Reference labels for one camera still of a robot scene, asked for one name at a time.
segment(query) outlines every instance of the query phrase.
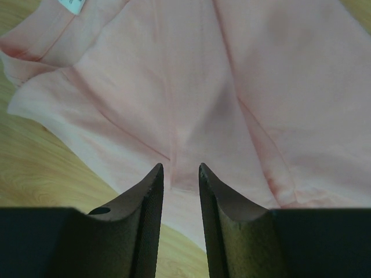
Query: wooden floor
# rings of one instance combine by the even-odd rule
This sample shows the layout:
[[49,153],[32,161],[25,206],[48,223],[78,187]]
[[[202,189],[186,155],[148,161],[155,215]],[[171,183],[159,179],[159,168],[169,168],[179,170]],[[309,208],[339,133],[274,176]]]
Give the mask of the wooden floor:
[[[0,0],[0,35],[27,17],[39,1]],[[371,33],[371,0],[342,2]],[[45,128],[6,114],[13,93],[1,71],[0,206],[72,206],[88,212],[116,197]],[[181,234],[162,226],[156,277],[208,277],[206,254]]]

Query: pink fabric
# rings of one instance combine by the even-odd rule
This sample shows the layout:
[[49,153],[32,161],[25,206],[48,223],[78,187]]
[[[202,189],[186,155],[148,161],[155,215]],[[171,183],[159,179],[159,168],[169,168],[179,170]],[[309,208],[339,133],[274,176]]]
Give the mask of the pink fabric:
[[9,113],[117,192],[163,163],[202,248],[201,162],[264,207],[371,206],[371,41],[337,0],[44,0],[0,48]]

